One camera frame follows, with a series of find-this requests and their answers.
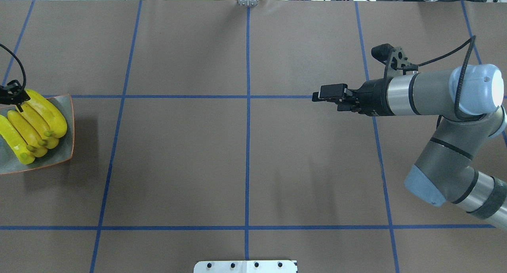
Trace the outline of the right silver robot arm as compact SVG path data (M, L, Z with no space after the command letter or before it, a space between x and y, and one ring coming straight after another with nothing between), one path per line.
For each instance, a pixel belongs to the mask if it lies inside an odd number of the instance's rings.
M357 90L346 84L323 85L312 101L367 116L442 116L411 167L405 188L432 206L453 203L505 230L505 181L471 166L482 145L506 127L501 71L493 64L468 65L458 96L460 71L461 67L414 74L389 70Z

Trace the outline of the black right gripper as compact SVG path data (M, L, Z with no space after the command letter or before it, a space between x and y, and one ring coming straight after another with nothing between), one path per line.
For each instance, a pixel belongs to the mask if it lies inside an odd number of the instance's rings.
M388 105L388 85L390 79L368 80L355 90L347 84L329 84L320 87L312 94L312 102L337 104L338 112L353 112L366 116L394 116Z

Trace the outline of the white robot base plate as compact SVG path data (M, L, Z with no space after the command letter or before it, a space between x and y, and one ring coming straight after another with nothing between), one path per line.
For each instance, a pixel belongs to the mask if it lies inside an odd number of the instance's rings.
M228 260L197 262L194 273L297 273L293 260Z

